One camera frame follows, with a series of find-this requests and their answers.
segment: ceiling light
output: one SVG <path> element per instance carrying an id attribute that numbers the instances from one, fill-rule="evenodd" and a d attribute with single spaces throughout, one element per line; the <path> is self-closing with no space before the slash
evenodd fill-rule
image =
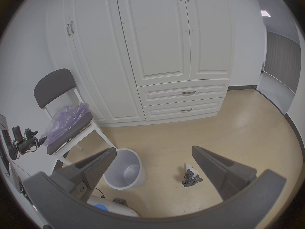
<path id="1" fill-rule="evenodd" d="M 262 16 L 271 17 L 266 10 L 261 10 Z"/>

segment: gray curtain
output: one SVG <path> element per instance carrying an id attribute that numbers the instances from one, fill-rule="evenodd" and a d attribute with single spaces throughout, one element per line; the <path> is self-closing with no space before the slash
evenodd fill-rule
<path id="1" fill-rule="evenodd" d="M 295 93 L 301 71 L 300 45 L 287 37 L 268 31 L 264 71 Z"/>

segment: beige floor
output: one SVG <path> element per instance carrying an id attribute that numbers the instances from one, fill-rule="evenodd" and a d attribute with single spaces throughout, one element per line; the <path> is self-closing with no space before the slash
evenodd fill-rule
<path id="1" fill-rule="evenodd" d="M 289 197 L 302 168 L 297 138 L 280 112 L 255 90 L 229 91 L 216 117 L 167 124 L 103 128 L 117 148 L 137 152 L 147 170 L 138 188 L 111 189 L 100 180 L 105 198 L 127 200 L 143 217 L 170 217 L 203 210 L 222 202 L 216 189 L 192 158 L 192 145 L 257 169 L 271 169 L 287 178 L 275 206 L 257 228 L 264 228 Z M 79 161 L 107 148 L 96 132 L 72 148 L 67 159 Z M 185 163 L 194 166 L 203 182 L 184 188 Z"/>

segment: white drawer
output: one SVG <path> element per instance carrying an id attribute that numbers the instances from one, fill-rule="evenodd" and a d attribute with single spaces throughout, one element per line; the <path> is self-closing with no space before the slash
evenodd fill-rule
<path id="1" fill-rule="evenodd" d="M 182 118 L 197 115 L 205 117 L 208 113 L 217 113 L 220 110 L 224 98 L 211 98 L 171 104 L 159 104 L 144 106 L 144 114 L 147 121 L 172 118 Z"/>
<path id="2" fill-rule="evenodd" d="M 138 87 L 142 106 L 225 97 L 230 79 L 170 82 Z"/>

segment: gray seat cushion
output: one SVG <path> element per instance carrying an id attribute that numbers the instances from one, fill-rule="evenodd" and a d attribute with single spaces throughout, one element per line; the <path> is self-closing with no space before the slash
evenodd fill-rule
<path id="1" fill-rule="evenodd" d="M 47 147 L 48 155 L 55 153 L 66 141 L 75 137 L 83 128 L 85 128 L 93 119 L 91 112 L 86 113 L 77 123 L 67 130 L 59 139 Z"/>

